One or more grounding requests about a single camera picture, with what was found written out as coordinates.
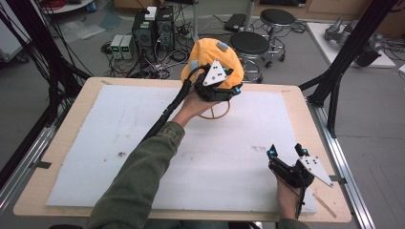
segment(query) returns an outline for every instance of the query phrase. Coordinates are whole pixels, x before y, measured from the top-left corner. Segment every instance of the metal rail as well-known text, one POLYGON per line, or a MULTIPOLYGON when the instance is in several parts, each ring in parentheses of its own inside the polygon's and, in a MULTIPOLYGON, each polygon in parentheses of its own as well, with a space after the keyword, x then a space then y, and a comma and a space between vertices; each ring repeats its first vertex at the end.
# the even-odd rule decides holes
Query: metal rail
POLYGON ((50 145, 55 134, 55 125, 44 127, 27 154, 18 164, 3 189, 0 191, 0 216, 9 206, 14 195, 18 192, 31 171, 35 169, 36 163, 40 160, 45 150, 50 145))
POLYGON ((347 183, 343 184, 343 187, 348 195, 348 198, 352 204, 352 209, 356 215, 357 222, 363 229, 374 229, 373 219, 370 216, 366 203, 361 197, 360 191, 355 183, 352 171, 349 164, 343 154, 342 148, 339 145, 337 138, 334 138, 328 130, 328 115, 324 108, 318 108, 313 106, 314 111, 319 119, 321 129, 325 134, 325 139, 328 142, 330 148, 330 155, 332 156, 334 165, 337 168, 337 172, 340 177, 344 178, 347 183))

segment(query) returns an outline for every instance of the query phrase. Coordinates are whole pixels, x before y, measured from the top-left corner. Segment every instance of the human arm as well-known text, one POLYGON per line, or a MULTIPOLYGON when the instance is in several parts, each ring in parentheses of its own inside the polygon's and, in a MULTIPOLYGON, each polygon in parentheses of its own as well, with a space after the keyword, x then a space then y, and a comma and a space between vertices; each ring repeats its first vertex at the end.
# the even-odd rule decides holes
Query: human arm
POLYGON ((159 189, 160 179, 184 136, 183 127, 216 102, 204 102, 196 93, 187 96, 172 121, 130 154, 110 188, 97 202, 88 228, 142 228, 159 189))
POLYGON ((277 177, 277 201, 279 204, 279 229, 309 229, 295 218, 299 189, 288 187, 277 177))

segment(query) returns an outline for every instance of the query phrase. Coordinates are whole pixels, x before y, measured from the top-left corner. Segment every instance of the olive green jacket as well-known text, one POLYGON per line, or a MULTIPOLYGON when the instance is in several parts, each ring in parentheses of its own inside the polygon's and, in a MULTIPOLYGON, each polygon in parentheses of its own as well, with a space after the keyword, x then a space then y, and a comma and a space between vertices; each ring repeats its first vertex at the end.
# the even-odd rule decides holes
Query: olive green jacket
MULTIPOLYGON (((128 156, 110 188, 98 200, 88 228, 141 229, 148 219, 160 179, 184 134, 178 123, 167 122, 156 136, 142 142, 128 156)), ((297 220, 283 219, 279 228, 308 227, 297 220)))

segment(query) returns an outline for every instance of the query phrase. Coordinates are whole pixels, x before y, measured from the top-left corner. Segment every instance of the gray floor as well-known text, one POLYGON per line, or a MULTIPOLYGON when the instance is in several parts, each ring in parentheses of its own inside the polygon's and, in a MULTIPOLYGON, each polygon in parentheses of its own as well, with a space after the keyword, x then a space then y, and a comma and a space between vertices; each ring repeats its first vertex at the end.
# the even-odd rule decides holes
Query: gray floor
MULTIPOLYGON (((114 34, 131 31, 130 20, 117 19, 110 10, 88 13, 77 10, 60 16, 61 22, 81 21, 87 26, 108 22, 108 30, 89 40, 69 43, 72 50, 94 75, 102 76, 108 60, 100 47, 114 34)), ((200 28, 214 17, 200 20, 200 28)), ((206 32, 223 33, 222 24, 210 23, 206 32)), ((227 41, 228 36, 217 37, 227 41)), ((328 68, 308 31, 291 32, 283 38, 288 52, 285 62, 274 61, 270 69, 264 67, 264 83, 300 85, 328 68)), ((60 39, 55 40, 62 50, 60 39)), ((376 228, 405 228, 405 81, 396 70, 405 64, 395 62, 394 69, 349 68, 341 82, 336 118, 336 133, 358 188, 370 211, 376 228)), ((183 65, 174 67, 169 79, 179 79, 183 65)), ((313 89, 306 90, 310 95, 313 89)), ((40 117, 48 104, 48 85, 32 62, 10 63, 0 69, 0 168, 18 147, 22 139, 40 117)), ((57 223, 84 225, 86 219, 22 218, 12 213, 12 206, 0 216, 1 228, 48 228, 57 223)), ((358 228, 355 219, 349 223, 309 223, 311 228, 358 228)), ((266 223, 265 228, 272 228, 266 223)))

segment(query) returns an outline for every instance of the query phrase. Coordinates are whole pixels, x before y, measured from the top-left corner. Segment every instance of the black stool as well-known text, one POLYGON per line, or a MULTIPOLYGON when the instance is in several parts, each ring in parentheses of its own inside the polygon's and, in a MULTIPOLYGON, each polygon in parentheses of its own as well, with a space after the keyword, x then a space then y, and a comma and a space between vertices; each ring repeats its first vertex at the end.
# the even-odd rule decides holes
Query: black stool
POLYGON ((286 45, 279 38, 275 37, 275 32, 276 30, 291 27, 292 24, 295 23, 295 17, 285 10, 267 9, 260 13, 260 20, 263 22, 263 24, 271 27, 270 31, 267 32, 268 43, 270 44, 270 49, 268 52, 271 53, 271 56, 266 62, 266 67, 270 68, 272 65, 271 59, 275 53, 283 52, 279 58, 280 61, 284 61, 286 58, 286 45), (281 43, 282 46, 277 46, 276 41, 281 43))
POLYGON ((263 58, 264 54, 266 54, 269 49, 268 41, 258 33, 240 31, 230 37, 229 46, 241 59, 245 71, 244 82, 253 82, 256 80, 258 83, 261 83, 263 81, 262 72, 260 71, 260 67, 252 59, 263 58), (249 64, 254 67, 254 70, 250 69, 249 64))

